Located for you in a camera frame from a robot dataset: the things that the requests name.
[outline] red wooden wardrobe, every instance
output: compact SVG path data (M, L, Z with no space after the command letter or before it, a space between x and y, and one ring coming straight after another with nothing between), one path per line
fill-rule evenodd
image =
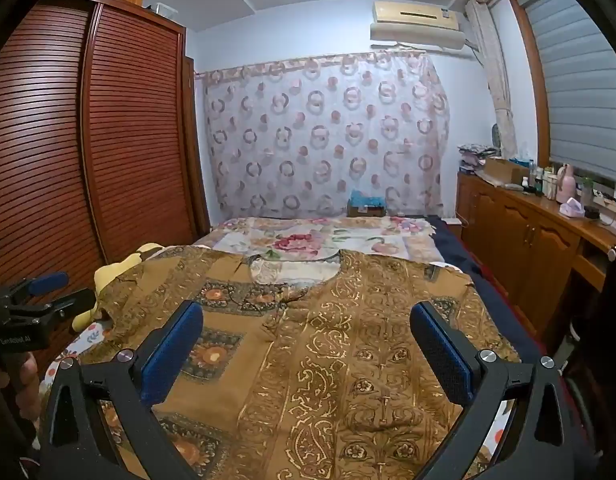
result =
M17 27L0 53L0 284L65 270L93 286L146 242L209 231L184 45L124 0L41 0Z

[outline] human hand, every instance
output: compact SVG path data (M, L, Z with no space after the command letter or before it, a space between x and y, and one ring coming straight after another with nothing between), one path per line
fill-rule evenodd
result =
M27 354L27 359L19 372L24 389L16 394L16 405L20 415L28 420L37 420L41 415L41 399L39 397L39 375L34 356ZM0 370L0 388L8 386L10 377Z

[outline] metal screw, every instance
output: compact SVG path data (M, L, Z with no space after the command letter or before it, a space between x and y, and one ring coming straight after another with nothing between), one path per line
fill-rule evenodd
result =
M61 368L62 370L67 370L68 368L72 368L73 364L74 359L72 357L66 357L65 359L63 359L63 361L59 363L59 368Z
M554 361L551 358L549 358L547 355L539 359L539 361L541 362L544 368L554 368Z
M124 348L116 355L116 360L121 363L127 363L134 357L134 350L131 348Z
M479 357L481 357L486 363L493 363L497 360L497 354L495 354L492 350L482 350L479 352Z

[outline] window blind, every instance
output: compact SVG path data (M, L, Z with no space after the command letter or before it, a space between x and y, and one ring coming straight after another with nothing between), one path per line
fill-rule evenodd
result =
M576 0L518 0L544 69L550 160L616 180L616 55Z

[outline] curtain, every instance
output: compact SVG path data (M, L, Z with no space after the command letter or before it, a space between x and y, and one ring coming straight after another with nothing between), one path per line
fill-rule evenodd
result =
M477 44L486 69L490 94L495 105L497 126L501 137L501 154L505 158L517 155L517 137L510 109L510 88L499 35L486 4L469 0L466 4L468 20L477 36Z
M352 190L440 214L448 99L417 51L313 57L202 75L225 218L322 218Z

